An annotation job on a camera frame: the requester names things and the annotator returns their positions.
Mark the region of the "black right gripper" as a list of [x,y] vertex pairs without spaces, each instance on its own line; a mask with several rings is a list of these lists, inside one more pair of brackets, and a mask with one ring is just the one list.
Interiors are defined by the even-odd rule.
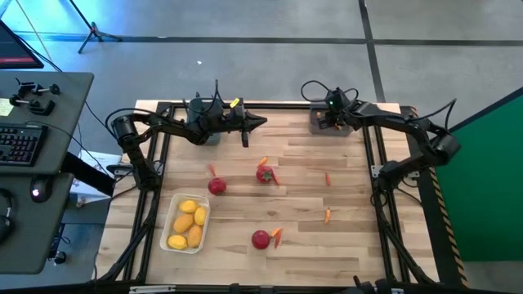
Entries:
[[344,118],[346,112],[352,106],[353,100],[346,97],[349,91],[356,91],[355,88],[349,88],[343,91],[337,87],[334,90],[328,90],[324,103],[327,109],[321,113],[317,113],[317,123],[319,127],[327,127],[328,129],[337,130],[339,127],[345,126]]

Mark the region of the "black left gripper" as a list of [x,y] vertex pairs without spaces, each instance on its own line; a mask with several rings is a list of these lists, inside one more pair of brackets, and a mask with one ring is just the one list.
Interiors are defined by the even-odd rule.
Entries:
[[217,125],[212,128],[212,132],[239,131],[241,135],[242,146],[247,148],[248,131],[253,131],[266,122],[266,117],[249,112],[246,113],[244,109],[244,100],[242,98],[234,98],[229,103],[229,112],[219,117],[217,120]]

